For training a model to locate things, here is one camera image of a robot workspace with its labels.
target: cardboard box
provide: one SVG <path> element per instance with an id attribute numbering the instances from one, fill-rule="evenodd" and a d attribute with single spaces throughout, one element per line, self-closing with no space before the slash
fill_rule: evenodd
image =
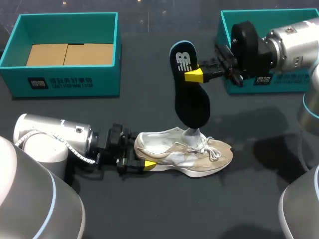
<path id="1" fill-rule="evenodd" d="M 111 65 L 113 44 L 35 44 L 27 66 Z"/>
<path id="2" fill-rule="evenodd" d="M 118 96 L 121 46 L 116 12 L 21 14 L 0 72 L 14 97 Z"/>
<path id="3" fill-rule="evenodd" d="M 274 10 L 224 10 L 221 11 L 216 42 L 230 46 L 231 28 L 234 24 L 250 21 L 260 37 L 273 28 L 281 27 L 319 16 L 315 8 L 309 9 L 274 9 Z M 269 84 L 256 85 L 256 78 L 244 80 L 244 87 L 234 86 L 225 79 L 229 94 L 305 92 L 309 88 L 309 75 L 306 69 L 277 75 L 270 72 Z"/>
<path id="4" fill-rule="evenodd" d="M 64 65 L 110 65 L 113 44 L 68 45 Z"/>
<path id="5" fill-rule="evenodd" d="M 36 44 L 30 51 L 27 66 L 63 66 L 68 44 Z"/>

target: new balance logo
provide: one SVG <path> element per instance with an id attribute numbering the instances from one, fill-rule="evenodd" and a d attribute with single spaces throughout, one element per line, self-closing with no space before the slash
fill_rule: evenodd
<path id="1" fill-rule="evenodd" d="M 179 64 L 179 71 L 191 71 L 190 57 L 187 52 L 176 53 L 176 62 Z"/>

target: sneaker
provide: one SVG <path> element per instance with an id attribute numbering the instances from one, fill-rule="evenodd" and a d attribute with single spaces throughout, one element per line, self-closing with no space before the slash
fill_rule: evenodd
<path id="1" fill-rule="evenodd" d="M 175 169 L 189 177 L 216 173 L 233 158 L 230 145 L 212 137 L 206 138 L 198 129 L 179 127 L 140 133 L 134 149 L 139 159 L 157 163 L 150 171 Z"/>

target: cable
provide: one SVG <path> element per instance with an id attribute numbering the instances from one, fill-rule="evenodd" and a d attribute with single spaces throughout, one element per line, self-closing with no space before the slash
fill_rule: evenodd
<path id="1" fill-rule="evenodd" d="M 298 147 L 297 147 L 297 151 L 298 151 L 298 159 L 303 167 L 303 169 L 308 172 L 309 168 L 306 165 L 306 162 L 304 160 L 304 156 L 303 156 L 303 131 L 300 130 L 300 133 L 298 134 L 298 143 L 297 143 Z"/>
<path id="2" fill-rule="evenodd" d="M 17 143 L 15 143 L 15 146 L 19 147 L 28 138 L 30 138 L 31 136 L 38 134 L 38 133 L 46 133 L 46 132 L 39 131 L 39 130 L 30 131 L 29 133 L 26 133 L 22 138 L 20 138 L 19 141 Z M 46 133 L 46 134 L 54 136 L 57 140 L 59 140 L 61 143 L 63 143 L 76 157 L 78 157 L 82 161 L 89 163 L 89 164 L 94 164 L 96 162 L 95 160 L 88 159 L 88 158 L 82 156 L 81 154 L 79 154 L 71 145 L 68 144 L 68 142 L 66 142 L 58 134 L 55 134 L 55 133 Z"/>

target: dark table surface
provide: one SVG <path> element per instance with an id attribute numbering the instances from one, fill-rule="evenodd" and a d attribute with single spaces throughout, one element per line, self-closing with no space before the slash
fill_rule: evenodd
<path id="1" fill-rule="evenodd" d="M 18 0 L 14 10 L 10 10 L 16 1 L 7 2 L 8 6 L 0 7 L 0 22 L 8 31 L 20 12 L 64 10 L 58 3 L 46 9 L 46 0 Z M 252 5 L 255 1 L 243 1 L 241 7 L 237 1 L 142 0 L 144 5 L 139 7 L 136 2 L 106 1 L 122 5 L 110 4 L 103 9 L 102 1 L 81 2 L 92 11 L 126 7 L 127 12 L 120 15 L 120 97 L 13 100 L 0 79 L 1 136 L 12 140 L 15 122 L 22 113 L 89 123 L 103 132 L 114 122 L 124 123 L 134 131 L 185 128 L 174 111 L 174 85 L 168 62 L 169 49 L 175 42 L 190 40 L 199 58 L 209 58 L 221 8 L 315 6 L 311 1 L 260 1 L 260 6 Z M 301 132 L 296 120 L 302 94 L 229 96 L 221 79 L 203 88 L 210 95 L 211 119 L 201 131 L 234 147 L 232 163 L 217 174 L 197 179 L 177 171 L 127 174 L 121 178 L 114 168 L 106 166 L 103 180 L 97 181 L 75 167 L 69 183 L 86 209 L 84 239 L 284 238 L 277 207 L 284 189 L 302 175 L 297 160 L 300 137 L 305 161 L 310 166 L 319 163 L 318 138 Z"/>

